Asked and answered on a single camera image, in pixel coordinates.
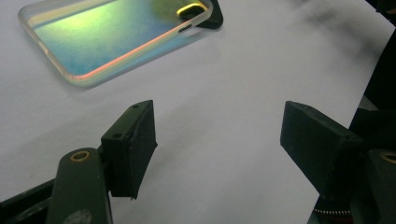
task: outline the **iridescent phone case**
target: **iridescent phone case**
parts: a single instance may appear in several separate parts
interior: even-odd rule
[[[47,0],[19,19],[69,82],[91,86],[207,20],[210,0]]]

